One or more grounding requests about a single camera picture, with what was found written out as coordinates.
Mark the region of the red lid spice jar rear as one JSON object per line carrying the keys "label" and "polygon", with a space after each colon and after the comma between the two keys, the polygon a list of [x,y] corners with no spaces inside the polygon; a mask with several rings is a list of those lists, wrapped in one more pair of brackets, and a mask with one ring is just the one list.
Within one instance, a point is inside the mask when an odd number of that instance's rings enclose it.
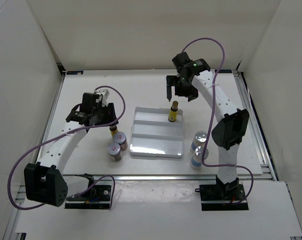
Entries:
{"label": "red lid spice jar rear", "polygon": [[124,132],[120,132],[120,131],[116,132],[113,135],[113,141],[119,144],[122,151],[128,147],[127,138]]}

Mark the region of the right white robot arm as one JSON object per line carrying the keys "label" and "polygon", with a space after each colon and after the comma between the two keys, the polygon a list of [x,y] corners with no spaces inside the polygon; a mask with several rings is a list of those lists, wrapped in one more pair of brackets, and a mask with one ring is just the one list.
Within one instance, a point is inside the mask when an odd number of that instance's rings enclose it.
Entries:
{"label": "right white robot arm", "polygon": [[232,103],[216,82],[219,71],[212,72],[204,59],[191,60],[187,53],[182,52],[172,62],[177,74],[166,77],[167,99],[170,101],[172,95],[176,95],[191,101],[202,95],[217,121],[215,127],[209,128],[219,153],[215,193],[218,198],[226,200],[239,184],[237,151],[246,133],[248,110]]}

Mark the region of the red lid spice jar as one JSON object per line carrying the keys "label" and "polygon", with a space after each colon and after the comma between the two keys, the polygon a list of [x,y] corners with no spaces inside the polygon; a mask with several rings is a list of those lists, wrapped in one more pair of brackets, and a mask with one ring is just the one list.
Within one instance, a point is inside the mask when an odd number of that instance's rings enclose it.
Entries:
{"label": "red lid spice jar", "polygon": [[107,151],[108,151],[110,158],[115,162],[120,161],[123,157],[120,145],[116,142],[110,143],[107,148]]}
{"label": "red lid spice jar", "polygon": [[128,147],[127,138],[124,132],[120,132],[120,131],[116,132],[113,135],[113,141],[119,144],[122,151]]}

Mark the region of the yellow bottle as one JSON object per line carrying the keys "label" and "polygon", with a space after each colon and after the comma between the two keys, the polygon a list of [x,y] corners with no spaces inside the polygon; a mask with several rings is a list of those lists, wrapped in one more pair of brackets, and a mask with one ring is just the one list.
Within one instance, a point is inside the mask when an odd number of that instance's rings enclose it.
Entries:
{"label": "yellow bottle", "polygon": [[175,122],[176,118],[177,118],[177,111],[178,111],[178,101],[173,101],[171,108],[170,108],[170,112],[168,115],[168,120],[170,122]]}

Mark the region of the red lid spice jar front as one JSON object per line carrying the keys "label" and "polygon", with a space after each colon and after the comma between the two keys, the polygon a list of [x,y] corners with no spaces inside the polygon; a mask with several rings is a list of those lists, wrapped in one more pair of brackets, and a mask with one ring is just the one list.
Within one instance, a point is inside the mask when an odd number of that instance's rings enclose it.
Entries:
{"label": "red lid spice jar front", "polygon": [[110,158],[115,162],[120,161],[123,157],[120,145],[116,142],[110,143],[107,148],[107,151],[108,151]]}

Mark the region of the blue label jar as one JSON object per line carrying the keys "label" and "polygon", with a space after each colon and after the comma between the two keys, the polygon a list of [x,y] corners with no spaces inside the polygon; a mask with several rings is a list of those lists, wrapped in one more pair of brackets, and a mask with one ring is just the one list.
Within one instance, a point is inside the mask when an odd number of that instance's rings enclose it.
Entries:
{"label": "blue label jar", "polygon": [[205,151],[205,153],[203,153],[204,151],[204,146],[198,146],[194,152],[193,155],[190,159],[190,167],[193,169],[200,169],[203,164],[202,164],[202,156],[204,155],[204,159],[206,159],[208,157],[208,150]]}
{"label": "blue label jar", "polygon": [[194,135],[193,141],[191,143],[190,152],[194,153],[194,151],[197,147],[204,146],[206,140],[207,140],[207,132],[201,131],[201,130],[196,132]]}

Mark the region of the yellow bottle near left arm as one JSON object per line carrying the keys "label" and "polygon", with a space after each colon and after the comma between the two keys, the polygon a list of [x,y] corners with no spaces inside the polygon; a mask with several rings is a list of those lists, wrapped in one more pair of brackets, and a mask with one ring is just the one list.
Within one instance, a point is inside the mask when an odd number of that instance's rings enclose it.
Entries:
{"label": "yellow bottle near left arm", "polygon": [[109,126],[109,130],[110,130],[110,133],[111,133],[112,137],[118,132],[118,128],[117,128],[116,125]]}

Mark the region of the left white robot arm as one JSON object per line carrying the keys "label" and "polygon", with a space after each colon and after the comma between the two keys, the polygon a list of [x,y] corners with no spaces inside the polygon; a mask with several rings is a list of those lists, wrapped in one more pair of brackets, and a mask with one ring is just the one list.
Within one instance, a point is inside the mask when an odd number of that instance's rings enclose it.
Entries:
{"label": "left white robot arm", "polygon": [[59,207],[74,197],[76,200],[98,200],[92,185],[94,178],[83,174],[88,181],[78,184],[76,193],[63,178],[64,168],[78,143],[88,133],[90,126],[101,126],[116,120],[114,104],[108,103],[109,91],[102,89],[84,93],[82,102],[72,108],[61,131],[62,137],[53,142],[51,148],[37,163],[27,164],[24,169],[27,199]]}

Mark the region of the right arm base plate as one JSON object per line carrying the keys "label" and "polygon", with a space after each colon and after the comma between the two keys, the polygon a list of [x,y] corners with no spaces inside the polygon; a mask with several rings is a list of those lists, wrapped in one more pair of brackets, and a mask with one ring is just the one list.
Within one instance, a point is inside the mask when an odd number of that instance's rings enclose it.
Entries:
{"label": "right arm base plate", "polygon": [[245,191],[243,185],[223,193],[223,191],[215,184],[203,184],[195,189],[200,194],[202,211],[247,211],[248,203],[244,200]]}

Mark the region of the blue label jar rear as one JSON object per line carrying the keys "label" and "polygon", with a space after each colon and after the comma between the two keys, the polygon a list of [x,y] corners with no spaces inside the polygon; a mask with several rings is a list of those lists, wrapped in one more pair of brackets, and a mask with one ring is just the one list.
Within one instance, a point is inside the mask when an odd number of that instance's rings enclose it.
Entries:
{"label": "blue label jar rear", "polygon": [[207,132],[201,131],[201,130],[196,132],[194,135],[193,141],[191,143],[190,152],[194,153],[194,151],[197,147],[204,146],[206,140],[207,140]]}

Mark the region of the blue label jar front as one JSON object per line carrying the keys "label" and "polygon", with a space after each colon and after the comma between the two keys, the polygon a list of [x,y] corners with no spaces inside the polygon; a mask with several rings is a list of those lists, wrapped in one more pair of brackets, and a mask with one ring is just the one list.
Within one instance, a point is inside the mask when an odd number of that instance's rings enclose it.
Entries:
{"label": "blue label jar front", "polygon": [[193,155],[190,159],[190,167],[193,169],[200,169],[203,164],[202,164],[202,156],[204,155],[204,159],[206,159],[208,157],[208,150],[205,151],[205,153],[203,153],[204,151],[204,146],[198,146],[194,152]]}

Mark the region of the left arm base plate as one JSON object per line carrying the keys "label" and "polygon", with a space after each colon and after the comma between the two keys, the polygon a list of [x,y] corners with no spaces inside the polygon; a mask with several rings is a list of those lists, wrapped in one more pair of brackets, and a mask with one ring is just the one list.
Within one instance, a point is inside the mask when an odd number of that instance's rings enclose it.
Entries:
{"label": "left arm base plate", "polygon": [[109,210],[112,190],[112,186],[109,184],[97,184],[83,195],[67,197],[64,208],[73,210]]}

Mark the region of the white divided tray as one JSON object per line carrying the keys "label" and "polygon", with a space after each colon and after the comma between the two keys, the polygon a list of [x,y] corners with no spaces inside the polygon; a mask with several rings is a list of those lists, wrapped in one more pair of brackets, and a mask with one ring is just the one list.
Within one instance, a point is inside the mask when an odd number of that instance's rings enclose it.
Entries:
{"label": "white divided tray", "polygon": [[170,109],[136,107],[131,127],[129,152],[136,157],[182,158],[184,153],[183,110],[174,122]]}

